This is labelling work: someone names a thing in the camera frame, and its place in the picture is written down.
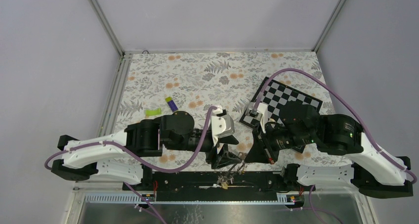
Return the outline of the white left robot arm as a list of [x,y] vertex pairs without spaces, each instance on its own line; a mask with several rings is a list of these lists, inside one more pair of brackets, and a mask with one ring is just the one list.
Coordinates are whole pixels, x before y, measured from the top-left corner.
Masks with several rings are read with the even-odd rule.
[[[177,110],[93,139],[78,140],[62,135],[57,145],[59,151],[47,158],[44,167],[65,180],[84,181],[91,176],[101,176],[147,190],[153,185],[153,177],[146,168],[178,173],[199,153],[205,154],[206,163],[213,170],[239,164],[240,157],[228,149],[229,145],[239,143],[234,132],[234,121],[221,106],[208,109],[202,129],[195,127],[190,113]],[[190,151],[192,156],[174,169],[146,161],[147,157],[160,157],[164,149]]]

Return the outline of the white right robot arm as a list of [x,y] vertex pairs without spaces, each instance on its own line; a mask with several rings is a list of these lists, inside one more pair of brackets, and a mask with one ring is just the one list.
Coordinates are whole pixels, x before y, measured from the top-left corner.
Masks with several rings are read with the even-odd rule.
[[268,107],[250,106],[245,115],[255,119],[253,146],[245,161],[273,165],[279,152],[314,144],[317,150],[342,156],[351,164],[338,167],[310,167],[287,164],[282,185],[296,190],[303,187],[342,186],[355,188],[361,194],[378,199],[411,197],[413,183],[406,172],[408,157],[395,157],[373,145],[365,129],[353,118],[342,115],[321,115],[313,106],[288,102],[279,111],[279,121],[269,121]]

